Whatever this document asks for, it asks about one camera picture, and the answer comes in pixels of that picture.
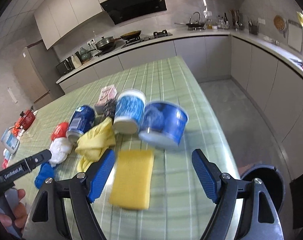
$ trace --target blue gripper pad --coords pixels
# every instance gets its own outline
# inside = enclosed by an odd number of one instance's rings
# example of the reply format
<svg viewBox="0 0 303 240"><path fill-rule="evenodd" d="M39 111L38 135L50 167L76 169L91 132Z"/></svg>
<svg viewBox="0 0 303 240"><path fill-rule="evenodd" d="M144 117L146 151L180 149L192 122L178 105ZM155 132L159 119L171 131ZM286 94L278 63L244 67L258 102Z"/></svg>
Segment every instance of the blue gripper pad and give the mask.
<svg viewBox="0 0 303 240"><path fill-rule="evenodd" d="M217 204L221 187L221 179L219 177L221 172L219 168L215 163L210 163L200 149L192 152L191 162L207 198Z"/></svg>
<svg viewBox="0 0 303 240"><path fill-rule="evenodd" d="M86 186L89 190L87 198L90 203L100 197L114 164L115 153L113 150L107 149L99 161L92 163L87 169Z"/></svg>

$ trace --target ceiling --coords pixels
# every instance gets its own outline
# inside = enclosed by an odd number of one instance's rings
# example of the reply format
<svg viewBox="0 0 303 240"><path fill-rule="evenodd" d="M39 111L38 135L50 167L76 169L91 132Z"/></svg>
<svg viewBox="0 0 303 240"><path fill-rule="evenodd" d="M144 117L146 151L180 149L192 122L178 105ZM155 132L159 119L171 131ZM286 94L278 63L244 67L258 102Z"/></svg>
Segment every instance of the ceiling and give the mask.
<svg viewBox="0 0 303 240"><path fill-rule="evenodd" d="M0 17L0 50L36 23L34 11L44 0L12 0Z"/></svg>

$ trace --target gray floor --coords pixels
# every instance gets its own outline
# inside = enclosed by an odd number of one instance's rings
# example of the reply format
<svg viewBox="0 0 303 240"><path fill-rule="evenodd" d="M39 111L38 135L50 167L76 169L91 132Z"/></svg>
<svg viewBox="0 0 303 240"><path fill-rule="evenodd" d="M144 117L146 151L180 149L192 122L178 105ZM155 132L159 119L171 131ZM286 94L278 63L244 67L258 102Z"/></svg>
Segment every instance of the gray floor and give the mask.
<svg viewBox="0 0 303 240"><path fill-rule="evenodd" d="M280 220L285 239L294 239L293 212L289 189L290 176L281 154L264 119L232 80L200 84L209 100L229 143L239 173L255 163L271 164L284 177L286 194Z"/></svg>

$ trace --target white countertop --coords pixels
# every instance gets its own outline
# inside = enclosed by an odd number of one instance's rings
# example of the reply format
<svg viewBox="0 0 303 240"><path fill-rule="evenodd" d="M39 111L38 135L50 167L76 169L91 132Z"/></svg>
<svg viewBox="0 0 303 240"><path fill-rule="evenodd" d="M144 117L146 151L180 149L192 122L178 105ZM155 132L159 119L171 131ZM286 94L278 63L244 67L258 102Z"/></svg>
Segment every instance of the white countertop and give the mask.
<svg viewBox="0 0 303 240"><path fill-rule="evenodd" d="M163 41L169 41L169 40L175 40L175 39L179 39L179 38L188 38L188 37L196 37L196 36L211 36L211 35L231 35L237 38L240 38L244 41L247 41L261 49L264 49L265 51L271 53L272 55L274 55L275 57L277 57L278 59L282 60L284 63L286 63L287 65L289 65L292 69L294 69L297 73L300 74L300 76L303 78L303 69L299 66L297 66L293 61L290 60L290 58L294 58L296 60L302 60L303 61L303 57L300 56L295 56L294 54L288 52L286 49L283 49L279 46L276 46L274 44L271 44L267 41L264 41L263 39L255 36L255 35L251 35L248 33L248 30L244 30L244 31L235 31L235 30L202 30L202 31L188 31L185 29L173 29L173 30L169 30L169 32L172 34L171 36L167 36L167 37L162 37L162 38L158 38L158 39L153 39L153 40L149 40L149 41L143 41L125 48L119 47L114 49L113 51L100 56L100 57L93 57L92 59L90 59L87 63L83 64L82 66L80 66L77 69L74 69L73 71L67 73L66 75L62 76L60 79L57 80L57 84L59 84L60 82L68 79L70 76L73 76L75 73L90 67L100 61L103 61L107 58L116 56L118 54L121 54L123 52L129 51L129 50L133 50L139 47L143 47L146 45L150 45L150 44L154 44L154 43L158 43L158 42L163 42Z"/></svg>

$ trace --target human hand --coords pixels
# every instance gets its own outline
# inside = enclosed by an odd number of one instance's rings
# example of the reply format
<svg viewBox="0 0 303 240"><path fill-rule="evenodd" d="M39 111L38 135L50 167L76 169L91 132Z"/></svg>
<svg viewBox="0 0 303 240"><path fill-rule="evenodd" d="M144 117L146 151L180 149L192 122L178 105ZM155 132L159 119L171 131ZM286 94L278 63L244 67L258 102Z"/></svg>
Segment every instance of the human hand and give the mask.
<svg viewBox="0 0 303 240"><path fill-rule="evenodd" d="M17 191L18 194L18 200L21 201L23 197L25 197L25 190L19 189ZM27 212L26 212L26 207L23 205L23 203L19 202L19 204L16 206L16 208L13 211L16 220L15 220L15 225L18 228L24 228L26 220L27 220ZM4 227L10 227L12 225L12 220L10 219L9 216L6 216L4 214L0 213L0 222Z"/></svg>

